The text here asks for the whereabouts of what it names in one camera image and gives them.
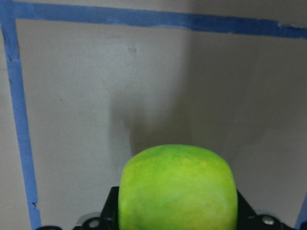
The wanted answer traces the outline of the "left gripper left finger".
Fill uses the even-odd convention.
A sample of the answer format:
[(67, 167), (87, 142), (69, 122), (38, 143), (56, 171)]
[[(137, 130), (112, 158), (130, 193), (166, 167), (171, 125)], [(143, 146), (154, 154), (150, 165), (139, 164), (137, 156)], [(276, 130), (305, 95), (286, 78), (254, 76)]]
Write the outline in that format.
[(118, 195), (119, 187), (110, 189), (104, 207), (100, 215), (101, 230), (119, 230), (118, 227)]

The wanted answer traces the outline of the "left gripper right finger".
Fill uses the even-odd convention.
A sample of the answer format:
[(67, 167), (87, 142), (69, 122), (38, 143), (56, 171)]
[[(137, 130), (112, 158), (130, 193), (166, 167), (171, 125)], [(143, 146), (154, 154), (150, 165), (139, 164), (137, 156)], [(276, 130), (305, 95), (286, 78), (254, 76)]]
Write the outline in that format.
[(238, 230), (259, 230), (260, 215), (258, 215), (251, 205), (246, 201), (242, 194), (237, 190), (238, 197)]

